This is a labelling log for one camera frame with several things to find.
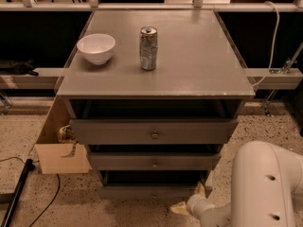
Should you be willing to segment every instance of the bowl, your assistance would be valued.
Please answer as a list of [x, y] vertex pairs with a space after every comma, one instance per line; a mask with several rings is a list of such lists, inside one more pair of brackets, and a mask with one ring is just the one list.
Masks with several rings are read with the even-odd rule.
[[77, 42], [77, 49], [87, 61], [101, 65], [113, 57], [115, 44], [115, 39], [108, 34], [91, 34]]

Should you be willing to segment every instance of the can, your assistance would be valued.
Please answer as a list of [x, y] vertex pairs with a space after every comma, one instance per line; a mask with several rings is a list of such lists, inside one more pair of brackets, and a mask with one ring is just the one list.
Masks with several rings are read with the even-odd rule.
[[158, 32], [153, 26], [143, 26], [140, 31], [140, 62], [144, 70], [155, 69], [158, 53]]

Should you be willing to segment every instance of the drawer handle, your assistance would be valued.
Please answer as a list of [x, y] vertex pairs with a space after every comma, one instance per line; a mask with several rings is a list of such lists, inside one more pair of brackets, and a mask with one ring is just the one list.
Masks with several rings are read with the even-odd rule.
[[153, 131], [152, 134], [151, 134], [151, 138], [156, 140], [159, 138], [159, 133], [157, 131]]
[[152, 167], [153, 167], [153, 168], [157, 168], [157, 167], [158, 167], [158, 163], [157, 163], [157, 162], [153, 162], [153, 163], [152, 163]]

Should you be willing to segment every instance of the white cable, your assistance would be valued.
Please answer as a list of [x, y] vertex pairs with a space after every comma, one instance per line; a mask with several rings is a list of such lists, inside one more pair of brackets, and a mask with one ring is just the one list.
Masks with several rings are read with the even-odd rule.
[[[275, 42], [276, 42], [276, 32], [277, 32], [277, 28], [280, 22], [280, 15], [278, 13], [278, 10], [275, 6], [275, 4], [273, 2], [269, 2], [266, 1], [265, 4], [271, 6], [274, 8], [274, 10], [276, 11], [276, 28], [275, 28], [275, 32], [274, 32], [274, 36], [273, 36], [273, 41], [272, 41], [272, 50], [271, 50], [271, 58], [269, 60], [269, 65], [268, 65], [268, 70], [270, 70], [272, 68], [272, 63], [273, 63], [273, 56], [274, 56], [274, 51], [275, 51]], [[255, 87], [257, 85], [259, 85], [260, 83], [262, 83], [266, 78], [266, 75], [258, 82], [256, 82], [255, 84], [253, 84], [252, 86]]]

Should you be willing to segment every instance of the gray tabletop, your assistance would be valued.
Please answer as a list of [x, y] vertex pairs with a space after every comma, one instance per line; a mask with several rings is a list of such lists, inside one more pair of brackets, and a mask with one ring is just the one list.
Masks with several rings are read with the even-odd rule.
[[[158, 30], [153, 71], [141, 69], [142, 26]], [[114, 56], [96, 67], [77, 52], [58, 96], [63, 98], [247, 98], [255, 93], [213, 11], [96, 11], [85, 35], [116, 39]]]

